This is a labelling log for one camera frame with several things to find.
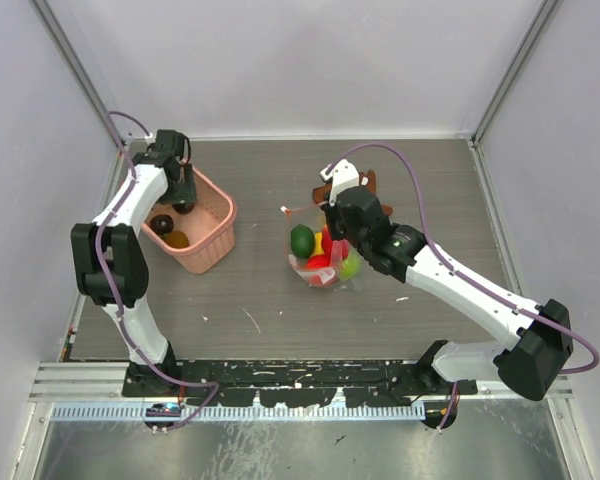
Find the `dark brown round fruit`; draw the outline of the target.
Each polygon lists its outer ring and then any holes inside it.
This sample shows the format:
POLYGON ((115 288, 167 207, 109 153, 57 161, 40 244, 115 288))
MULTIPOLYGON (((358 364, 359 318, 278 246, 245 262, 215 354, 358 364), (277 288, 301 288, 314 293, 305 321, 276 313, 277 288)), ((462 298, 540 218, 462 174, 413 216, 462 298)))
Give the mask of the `dark brown round fruit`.
POLYGON ((160 214, 151 218, 149 227, 156 235, 162 237, 174 230, 175 223, 170 215, 160 214))

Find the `small yellow orange fruit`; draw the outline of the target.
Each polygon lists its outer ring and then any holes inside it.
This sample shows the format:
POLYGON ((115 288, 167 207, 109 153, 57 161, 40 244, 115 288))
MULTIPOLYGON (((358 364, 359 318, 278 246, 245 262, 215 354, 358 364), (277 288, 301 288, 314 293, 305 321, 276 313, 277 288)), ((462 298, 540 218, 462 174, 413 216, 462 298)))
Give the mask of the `small yellow orange fruit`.
POLYGON ((180 230, 173 230, 162 237, 164 243, 173 249, 185 249, 190 246, 187 235, 180 230))

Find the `clear zip top bag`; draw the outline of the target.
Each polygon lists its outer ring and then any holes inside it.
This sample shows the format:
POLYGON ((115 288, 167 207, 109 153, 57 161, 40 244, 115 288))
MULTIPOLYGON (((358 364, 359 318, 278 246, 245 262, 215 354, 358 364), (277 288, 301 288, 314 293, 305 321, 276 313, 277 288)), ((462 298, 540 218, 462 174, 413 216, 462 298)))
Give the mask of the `clear zip top bag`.
POLYGON ((310 287, 360 291, 362 260, 345 240, 333 240, 320 205, 282 206, 286 220, 284 257, 310 287))

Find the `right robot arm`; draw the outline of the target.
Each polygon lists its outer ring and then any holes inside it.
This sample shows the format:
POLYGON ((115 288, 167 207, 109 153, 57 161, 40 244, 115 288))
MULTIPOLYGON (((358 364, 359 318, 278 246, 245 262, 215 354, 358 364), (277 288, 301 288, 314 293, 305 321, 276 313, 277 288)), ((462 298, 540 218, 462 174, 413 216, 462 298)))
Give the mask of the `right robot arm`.
POLYGON ((434 342, 417 362, 424 390, 439 394, 461 381, 501 381, 521 397, 542 400, 573 351, 568 309, 524 299, 465 270, 419 230, 394 223, 365 186, 320 206, 334 240, 346 240, 377 272, 441 299, 492 339, 434 342))

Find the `dark green lime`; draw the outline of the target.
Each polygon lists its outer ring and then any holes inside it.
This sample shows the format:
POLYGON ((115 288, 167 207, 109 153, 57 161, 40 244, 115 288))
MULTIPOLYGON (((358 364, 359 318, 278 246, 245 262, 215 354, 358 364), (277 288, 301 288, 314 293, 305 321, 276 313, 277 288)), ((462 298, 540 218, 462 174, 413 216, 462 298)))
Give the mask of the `dark green lime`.
POLYGON ((296 257, 310 258, 315 248, 313 230, 304 224, 295 225, 290 232, 290 247, 296 257))

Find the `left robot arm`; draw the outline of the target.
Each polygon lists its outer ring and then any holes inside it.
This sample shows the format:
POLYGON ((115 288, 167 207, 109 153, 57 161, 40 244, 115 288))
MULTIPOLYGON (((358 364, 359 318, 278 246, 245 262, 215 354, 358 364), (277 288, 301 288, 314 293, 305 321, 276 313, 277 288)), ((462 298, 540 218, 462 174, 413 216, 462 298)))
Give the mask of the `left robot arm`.
POLYGON ((138 233, 156 204, 190 212, 197 203, 191 144, 175 130, 159 130, 144 152, 129 156, 129 171, 105 209, 78 223, 70 240, 79 292, 113 320, 129 351, 126 381, 150 394, 184 389, 170 342, 148 305, 149 268, 138 233))

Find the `light green apple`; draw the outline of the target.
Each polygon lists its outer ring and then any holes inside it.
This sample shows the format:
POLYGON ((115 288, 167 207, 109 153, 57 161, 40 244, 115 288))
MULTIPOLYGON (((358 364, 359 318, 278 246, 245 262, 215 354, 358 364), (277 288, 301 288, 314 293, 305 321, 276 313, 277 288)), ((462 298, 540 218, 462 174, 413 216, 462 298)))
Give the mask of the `light green apple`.
POLYGON ((340 263, 340 275, 339 278, 342 281, 347 281, 352 277, 355 277, 361 268, 361 260, 357 253, 349 253, 340 263))

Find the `red tomato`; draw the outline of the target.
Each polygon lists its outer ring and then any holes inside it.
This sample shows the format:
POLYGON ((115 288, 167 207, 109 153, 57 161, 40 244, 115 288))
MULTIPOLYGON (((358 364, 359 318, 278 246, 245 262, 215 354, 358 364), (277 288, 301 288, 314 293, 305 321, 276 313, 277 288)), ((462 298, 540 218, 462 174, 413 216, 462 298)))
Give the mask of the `red tomato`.
POLYGON ((328 257, 336 255, 337 258, 346 259, 349 255, 348 243, 345 240, 333 240, 329 229, 324 225, 321 229, 321 247, 328 257))

